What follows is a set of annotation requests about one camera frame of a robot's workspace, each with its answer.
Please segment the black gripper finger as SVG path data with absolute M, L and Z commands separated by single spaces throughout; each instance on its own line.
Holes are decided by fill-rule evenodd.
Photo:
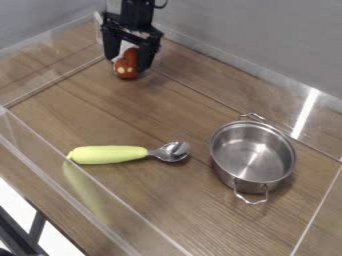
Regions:
M 112 60 L 119 55 L 121 39 L 107 28 L 101 29 L 101 33 L 104 56 L 108 60 Z
M 155 45 L 139 46 L 137 51 L 137 72 L 143 73 L 152 65 L 155 55 L 159 51 L 159 47 Z

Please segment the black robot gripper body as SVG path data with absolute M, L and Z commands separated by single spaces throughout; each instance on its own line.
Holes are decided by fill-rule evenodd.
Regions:
M 143 28 L 132 27 L 120 20 L 117 14 L 105 12 L 101 29 L 103 28 L 111 30 L 121 39 L 121 42 L 125 41 L 137 47 L 141 44 L 160 47 L 163 32 L 152 25 L 147 25 Z

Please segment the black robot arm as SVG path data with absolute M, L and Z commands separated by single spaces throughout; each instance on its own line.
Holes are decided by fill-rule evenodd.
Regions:
M 160 49 L 163 32 L 152 26 L 153 10 L 168 4 L 155 4 L 155 0 L 120 0 L 120 13 L 107 10 L 103 13 L 100 31 L 104 56 L 112 60 L 119 56 L 121 42 L 137 47 L 137 72 L 143 73 L 152 65 Z

